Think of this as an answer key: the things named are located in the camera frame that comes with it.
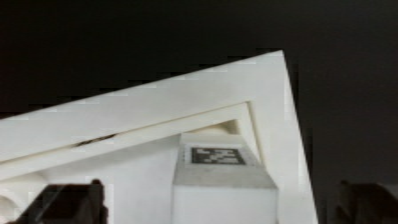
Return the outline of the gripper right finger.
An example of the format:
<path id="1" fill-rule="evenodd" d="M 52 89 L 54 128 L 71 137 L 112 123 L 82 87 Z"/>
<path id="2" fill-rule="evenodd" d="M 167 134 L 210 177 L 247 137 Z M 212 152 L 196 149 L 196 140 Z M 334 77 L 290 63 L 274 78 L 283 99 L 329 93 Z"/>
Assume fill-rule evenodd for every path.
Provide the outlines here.
<path id="1" fill-rule="evenodd" d="M 334 224 L 398 224 L 398 184 L 340 183 Z"/>

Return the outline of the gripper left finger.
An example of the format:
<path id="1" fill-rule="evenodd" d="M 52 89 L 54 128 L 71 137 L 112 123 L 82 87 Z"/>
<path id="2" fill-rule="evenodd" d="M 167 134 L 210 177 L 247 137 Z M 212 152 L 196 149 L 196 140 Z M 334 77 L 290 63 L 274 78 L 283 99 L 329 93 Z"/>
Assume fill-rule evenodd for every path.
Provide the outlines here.
<path id="1" fill-rule="evenodd" d="M 15 224 L 109 224 L 102 181 L 95 179 L 89 184 L 50 184 Z"/>

